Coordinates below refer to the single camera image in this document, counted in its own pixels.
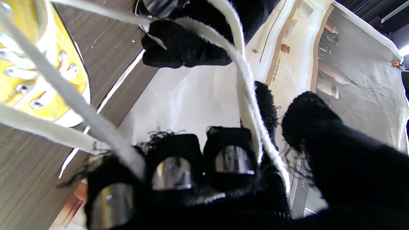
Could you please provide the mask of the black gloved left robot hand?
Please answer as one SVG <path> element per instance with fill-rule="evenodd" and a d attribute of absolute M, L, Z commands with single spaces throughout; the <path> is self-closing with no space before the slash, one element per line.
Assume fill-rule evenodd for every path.
<path fill-rule="evenodd" d="M 178 18 L 191 18 L 209 25 L 233 43 L 230 26 L 224 15 L 206 0 L 183 1 L 170 14 L 170 20 L 158 20 L 150 24 L 149 32 L 141 44 L 145 49 L 142 61 L 151 67 L 173 69 L 200 65 L 226 66 L 231 58 L 226 51 L 173 22 Z M 244 40 L 248 44 L 264 24 L 278 0 L 231 0 L 243 27 Z"/>

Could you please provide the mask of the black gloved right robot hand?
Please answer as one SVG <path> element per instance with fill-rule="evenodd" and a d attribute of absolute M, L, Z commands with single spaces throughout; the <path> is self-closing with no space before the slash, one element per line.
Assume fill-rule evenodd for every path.
<path fill-rule="evenodd" d="M 316 94 L 297 96 L 282 135 L 305 156 L 327 208 L 292 218 L 278 167 L 257 164 L 250 130 L 211 126 L 201 151 L 194 134 L 159 132 L 136 147 L 139 182 L 111 155 L 88 173 L 89 230 L 407 230 L 408 156 L 346 126 Z"/>

